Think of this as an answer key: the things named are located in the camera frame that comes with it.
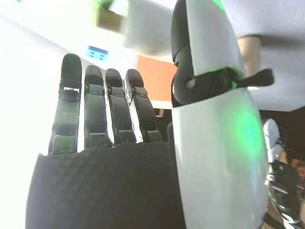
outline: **blue object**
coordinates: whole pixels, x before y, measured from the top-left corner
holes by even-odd
[[[108,59],[108,51],[93,46],[88,47],[87,55],[100,61],[107,61]]]

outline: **blue power outlet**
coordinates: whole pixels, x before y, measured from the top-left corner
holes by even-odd
[[[97,59],[99,61],[107,61],[108,51],[89,46],[87,50],[87,55],[91,58]]]

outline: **orange panel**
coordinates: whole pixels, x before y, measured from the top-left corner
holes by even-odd
[[[150,100],[171,101],[171,84],[177,70],[174,64],[139,56],[137,70]]]

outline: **ceiling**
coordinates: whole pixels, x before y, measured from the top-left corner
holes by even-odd
[[[252,91],[261,110],[305,106],[305,1],[223,0],[238,38],[262,41],[261,68],[272,68],[275,84]]]

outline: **black robotic finger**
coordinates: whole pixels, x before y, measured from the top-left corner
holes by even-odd
[[[49,154],[77,152],[80,104],[81,60],[75,54],[67,54],[62,60],[59,98]]]
[[[143,142],[162,142],[156,114],[144,88],[143,78],[137,70],[129,69],[125,80],[130,110],[133,114],[137,114]]]
[[[105,84],[112,118],[114,145],[135,143],[132,120],[120,73],[115,69],[108,69],[105,74]]]
[[[85,148],[110,146],[107,133],[105,91],[102,72],[90,65],[85,73]]]

